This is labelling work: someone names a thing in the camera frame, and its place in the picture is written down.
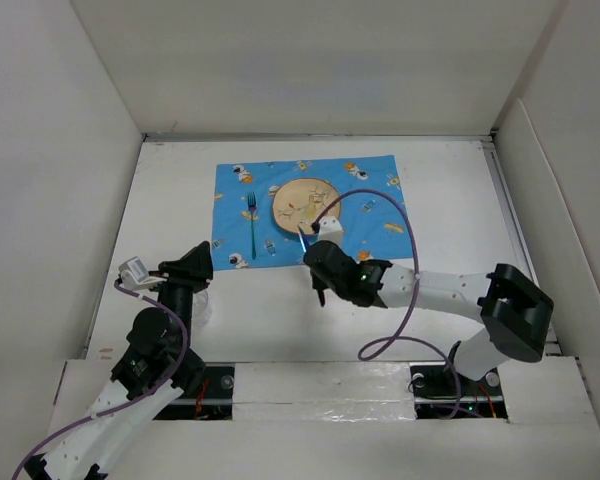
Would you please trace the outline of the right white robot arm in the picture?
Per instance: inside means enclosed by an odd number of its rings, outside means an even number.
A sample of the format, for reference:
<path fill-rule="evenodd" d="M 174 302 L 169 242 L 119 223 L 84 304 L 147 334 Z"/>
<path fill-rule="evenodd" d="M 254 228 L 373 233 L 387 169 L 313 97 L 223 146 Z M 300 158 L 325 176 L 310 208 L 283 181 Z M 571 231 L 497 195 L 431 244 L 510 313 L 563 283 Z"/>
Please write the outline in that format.
<path fill-rule="evenodd" d="M 453 314 L 483 328 L 451 350 L 442 381 L 463 394 L 508 360 L 538 363 L 554 310 L 553 300 L 518 268 L 499 263 L 490 273 L 415 272 L 388 260 L 358 262 L 335 243 L 318 241 L 303 256 L 312 287 L 330 290 L 358 307 L 405 307 Z"/>

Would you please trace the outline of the clear drinking glass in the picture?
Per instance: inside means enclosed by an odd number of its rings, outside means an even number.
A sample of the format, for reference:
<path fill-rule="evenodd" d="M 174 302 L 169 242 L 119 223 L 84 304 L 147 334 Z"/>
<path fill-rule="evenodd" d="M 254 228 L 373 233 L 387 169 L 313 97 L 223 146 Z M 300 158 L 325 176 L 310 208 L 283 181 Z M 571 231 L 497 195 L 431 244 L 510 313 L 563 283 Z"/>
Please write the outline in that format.
<path fill-rule="evenodd" d="M 211 320 L 212 313 L 208 291 L 202 290 L 195 293 L 192 303 L 192 325 L 196 328 L 204 327 Z"/>

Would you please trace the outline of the beige bird-pattern plate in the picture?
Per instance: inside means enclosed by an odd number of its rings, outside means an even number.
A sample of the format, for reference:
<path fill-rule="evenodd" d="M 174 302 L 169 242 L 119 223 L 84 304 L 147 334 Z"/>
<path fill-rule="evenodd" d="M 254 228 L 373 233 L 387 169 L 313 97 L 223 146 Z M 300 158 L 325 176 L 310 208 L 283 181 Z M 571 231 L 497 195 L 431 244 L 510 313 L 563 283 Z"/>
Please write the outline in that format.
<path fill-rule="evenodd" d="M 301 229 L 313 235 L 311 225 L 326 207 L 339 197 L 329 182 L 317 178 L 298 178 L 282 185 L 273 196 L 272 214 L 276 226 L 288 233 Z"/>

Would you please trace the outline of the iridescent rainbow knife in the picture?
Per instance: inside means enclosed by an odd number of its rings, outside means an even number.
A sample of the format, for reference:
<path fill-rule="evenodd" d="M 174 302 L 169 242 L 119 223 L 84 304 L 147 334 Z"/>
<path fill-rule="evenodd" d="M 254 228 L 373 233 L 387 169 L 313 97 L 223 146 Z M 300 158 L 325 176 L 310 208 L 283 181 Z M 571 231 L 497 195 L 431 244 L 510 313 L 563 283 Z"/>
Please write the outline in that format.
<path fill-rule="evenodd" d="M 301 248 L 302 248 L 303 252 L 306 253 L 310 247 L 309 238 L 307 237 L 307 235 L 305 234 L 305 232 L 303 231 L 303 229 L 300 226 L 297 227 L 297 230 L 298 230 L 298 236 L 299 236 Z"/>

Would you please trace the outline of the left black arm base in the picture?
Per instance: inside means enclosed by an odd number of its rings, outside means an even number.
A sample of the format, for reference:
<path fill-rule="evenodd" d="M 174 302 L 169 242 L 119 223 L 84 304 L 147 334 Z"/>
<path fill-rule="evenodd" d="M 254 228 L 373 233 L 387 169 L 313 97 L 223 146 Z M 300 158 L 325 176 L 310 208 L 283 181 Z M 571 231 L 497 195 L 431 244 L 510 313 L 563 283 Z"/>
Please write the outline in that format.
<path fill-rule="evenodd" d="M 162 409 L 155 420 L 224 421 L 233 417 L 235 365 L 212 363 L 207 366 L 202 385 Z"/>

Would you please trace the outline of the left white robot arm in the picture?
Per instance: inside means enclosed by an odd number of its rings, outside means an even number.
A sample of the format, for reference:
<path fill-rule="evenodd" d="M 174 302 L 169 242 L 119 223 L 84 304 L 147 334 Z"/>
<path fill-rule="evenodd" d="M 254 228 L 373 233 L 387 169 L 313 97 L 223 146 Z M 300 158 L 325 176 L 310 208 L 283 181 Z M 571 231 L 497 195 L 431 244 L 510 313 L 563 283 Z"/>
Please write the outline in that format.
<path fill-rule="evenodd" d="M 158 413 L 196 394 L 206 364 L 190 347 L 193 299 L 212 278 L 207 241 L 154 271 L 137 257 L 120 265 L 115 289 L 147 304 L 126 336 L 126 351 L 85 416 L 34 446 L 15 472 L 31 479 L 105 479 Z"/>

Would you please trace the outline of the iridescent rainbow fork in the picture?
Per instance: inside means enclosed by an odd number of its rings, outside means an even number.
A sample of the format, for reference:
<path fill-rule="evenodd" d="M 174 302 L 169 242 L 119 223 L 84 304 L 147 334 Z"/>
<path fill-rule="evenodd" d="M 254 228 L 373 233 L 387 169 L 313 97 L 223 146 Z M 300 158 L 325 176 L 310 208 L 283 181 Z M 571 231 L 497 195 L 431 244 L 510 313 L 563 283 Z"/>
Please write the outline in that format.
<path fill-rule="evenodd" d="M 257 199 L 254 192 L 247 194 L 247 207 L 250 216 L 250 235 L 251 235 L 251 256 L 255 260 L 257 258 L 257 248 L 255 241 L 255 214 L 257 211 Z"/>

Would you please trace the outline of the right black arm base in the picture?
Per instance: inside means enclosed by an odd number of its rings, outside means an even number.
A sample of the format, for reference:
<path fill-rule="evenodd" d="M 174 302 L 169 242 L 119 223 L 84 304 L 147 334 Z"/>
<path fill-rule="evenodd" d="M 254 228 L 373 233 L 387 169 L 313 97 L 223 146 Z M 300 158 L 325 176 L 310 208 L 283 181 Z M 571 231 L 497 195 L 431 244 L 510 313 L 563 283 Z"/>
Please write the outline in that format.
<path fill-rule="evenodd" d="M 443 361 L 412 362 L 407 389 L 413 394 L 418 420 L 450 417 L 458 404 L 454 419 L 507 419 L 504 394 L 496 368 L 479 381 L 459 376 L 460 389 Z"/>

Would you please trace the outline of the blue space-print placemat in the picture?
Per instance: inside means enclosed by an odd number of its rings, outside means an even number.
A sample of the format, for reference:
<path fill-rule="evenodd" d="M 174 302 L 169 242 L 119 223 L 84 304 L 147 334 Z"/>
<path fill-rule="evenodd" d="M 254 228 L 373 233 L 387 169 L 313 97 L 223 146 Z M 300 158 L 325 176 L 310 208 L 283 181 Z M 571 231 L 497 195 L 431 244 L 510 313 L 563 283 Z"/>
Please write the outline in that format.
<path fill-rule="evenodd" d="M 216 169 L 212 220 L 212 259 L 218 270 L 298 265 L 303 250 L 298 232 L 275 225 L 273 196 L 290 180 L 317 178 L 333 185 L 339 197 L 317 217 L 335 216 L 343 230 L 342 247 L 356 260 L 409 258 L 410 238 L 400 214 L 404 198 L 393 156 L 221 164 Z M 247 194 L 257 199 L 251 256 Z"/>

